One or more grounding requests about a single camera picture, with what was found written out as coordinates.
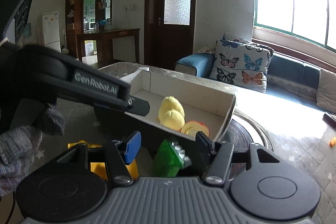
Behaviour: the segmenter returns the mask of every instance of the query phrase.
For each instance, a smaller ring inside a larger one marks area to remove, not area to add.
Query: white refrigerator
[[[61,52],[58,12],[42,14],[42,42],[45,47]]]

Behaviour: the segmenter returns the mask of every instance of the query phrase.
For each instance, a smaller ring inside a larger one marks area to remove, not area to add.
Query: window frame
[[[295,10],[295,6],[293,5],[292,31],[288,32],[288,31],[285,31],[285,30],[282,30],[282,29],[278,29],[278,28],[275,28],[275,27],[271,27],[271,26],[265,25],[265,24],[259,24],[259,23],[257,23],[257,19],[258,19],[258,0],[255,0],[255,4],[254,4],[254,22],[253,22],[253,25],[257,26],[257,27],[262,27],[262,28],[265,28],[265,29],[273,30],[273,31],[276,31],[276,32],[280,32],[280,33],[283,33],[283,34],[287,34],[287,35],[290,35],[292,37],[296,37],[296,38],[302,39],[304,41],[308,41],[310,43],[313,43],[313,44],[315,44],[317,46],[323,47],[323,48],[325,48],[327,50],[330,50],[330,51],[336,53],[336,49],[334,49],[332,47],[329,47],[327,45],[327,42],[328,42],[328,32],[329,32],[329,0],[327,0],[327,27],[326,27],[325,43],[324,44],[318,43],[318,42],[316,42],[314,40],[311,40],[311,39],[309,39],[307,37],[303,37],[301,35],[293,33],[294,10]]]

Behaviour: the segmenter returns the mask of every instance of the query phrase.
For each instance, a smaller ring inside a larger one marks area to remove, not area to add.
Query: black wire
[[[12,209],[11,209],[11,211],[9,213],[9,216],[8,216],[7,221],[5,222],[5,224],[8,224],[9,221],[11,220],[13,212],[14,212],[14,209],[15,209],[15,192],[13,192],[13,205],[12,205]]]

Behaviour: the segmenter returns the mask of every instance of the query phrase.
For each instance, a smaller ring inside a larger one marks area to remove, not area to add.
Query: glove
[[[35,126],[21,126],[0,135],[0,197],[13,192],[29,175],[42,141],[42,133],[63,135],[65,121],[55,109],[47,108]]]

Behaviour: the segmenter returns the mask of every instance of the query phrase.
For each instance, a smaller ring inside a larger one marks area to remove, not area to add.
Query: yellow fruit
[[[180,131],[184,126],[184,118],[180,112],[177,110],[169,110],[167,111],[160,120],[161,125],[168,127],[170,129]]]
[[[184,133],[192,138],[196,137],[196,133],[202,131],[205,135],[209,137],[209,129],[201,122],[190,121],[187,122],[181,129],[181,133]]]
[[[163,115],[169,110],[178,111],[184,119],[184,110],[180,102],[173,96],[169,96],[163,99],[159,109],[159,120],[162,120]]]

